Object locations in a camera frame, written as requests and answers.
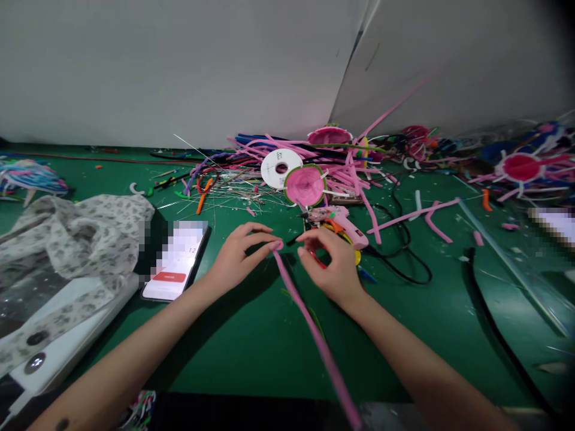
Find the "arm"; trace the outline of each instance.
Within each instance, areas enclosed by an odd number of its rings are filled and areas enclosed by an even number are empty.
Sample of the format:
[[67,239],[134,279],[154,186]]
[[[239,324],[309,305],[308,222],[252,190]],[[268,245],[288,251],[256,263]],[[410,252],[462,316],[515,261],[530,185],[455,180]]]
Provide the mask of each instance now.
[[[371,338],[434,429],[508,430],[515,425],[365,290],[353,248],[327,229],[309,230],[298,250],[311,279]],[[322,269],[308,251],[322,244],[331,263]]]
[[[138,328],[80,377],[30,426],[29,431],[107,430],[190,325],[239,284],[271,253],[279,238],[259,223],[243,224],[224,243],[204,278]],[[260,242],[258,251],[245,250]]]

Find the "right hand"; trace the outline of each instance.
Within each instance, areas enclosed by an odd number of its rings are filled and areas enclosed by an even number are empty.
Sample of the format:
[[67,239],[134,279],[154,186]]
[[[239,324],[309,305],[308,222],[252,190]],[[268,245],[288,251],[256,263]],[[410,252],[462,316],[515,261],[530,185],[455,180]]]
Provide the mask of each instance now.
[[[313,282],[334,302],[343,306],[365,294],[355,268],[353,247],[329,229],[308,230],[296,241],[304,246],[298,249],[299,258]],[[323,269],[311,255],[311,251],[325,248],[331,263]]]

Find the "white ribbon spool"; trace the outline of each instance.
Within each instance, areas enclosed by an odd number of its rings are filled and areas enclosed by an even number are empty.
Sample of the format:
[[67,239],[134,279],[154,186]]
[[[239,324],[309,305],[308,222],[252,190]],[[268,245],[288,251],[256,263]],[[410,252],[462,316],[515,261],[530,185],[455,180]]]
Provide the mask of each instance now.
[[[264,182],[274,189],[281,189],[286,182],[286,177],[295,168],[302,167],[304,162],[298,153],[292,150],[274,150],[265,156],[262,162],[262,178]],[[284,166],[284,172],[278,172],[279,167]]]

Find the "hand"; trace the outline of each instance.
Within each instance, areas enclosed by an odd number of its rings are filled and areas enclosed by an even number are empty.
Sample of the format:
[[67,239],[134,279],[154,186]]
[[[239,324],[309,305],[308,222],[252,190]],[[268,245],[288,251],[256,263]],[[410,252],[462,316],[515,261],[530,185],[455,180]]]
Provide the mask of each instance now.
[[[313,282],[339,306],[361,297],[365,291],[359,282],[355,268],[353,247],[329,229],[308,230],[296,241],[304,246],[298,249],[299,258]],[[323,269],[311,255],[311,251],[325,248],[331,256],[331,263]]]
[[[277,246],[280,238],[270,235],[273,229],[260,223],[239,225],[229,234],[223,243],[216,261],[205,275],[212,289],[218,289],[221,295],[241,283],[256,266]],[[256,252],[246,256],[246,250],[260,242],[266,242]]]

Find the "left hand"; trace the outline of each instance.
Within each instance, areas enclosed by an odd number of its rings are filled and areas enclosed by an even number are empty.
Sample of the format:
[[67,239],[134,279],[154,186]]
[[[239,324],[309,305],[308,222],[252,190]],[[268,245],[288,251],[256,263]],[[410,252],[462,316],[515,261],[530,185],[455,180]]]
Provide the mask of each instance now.
[[[276,241],[280,241],[280,238],[271,235],[272,231],[272,228],[260,223],[239,225],[223,243],[214,265],[204,279],[222,295],[232,290],[277,246]],[[260,242],[267,244],[262,245],[250,256],[246,256],[246,250]]]

